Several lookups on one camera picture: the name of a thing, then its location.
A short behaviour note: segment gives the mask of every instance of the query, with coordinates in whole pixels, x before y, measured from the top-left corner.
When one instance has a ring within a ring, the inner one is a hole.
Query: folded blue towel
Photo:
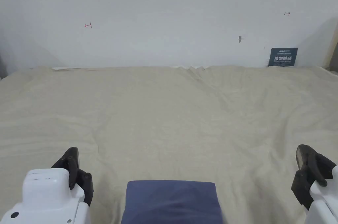
[[[222,224],[211,182],[143,180],[127,185],[121,224]]]

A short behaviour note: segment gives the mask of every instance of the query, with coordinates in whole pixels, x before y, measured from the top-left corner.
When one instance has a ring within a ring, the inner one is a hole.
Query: wrinkled fabric
[[[338,163],[338,77],[321,68],[18,71],[0,81],[0,215],[67,148],[93,175],[93,223],[132,180],[213,182],[226,223],[303,224],[299,144]]]
[[[210,182],[130,181],[121,224],[222,224],[216,187]]]

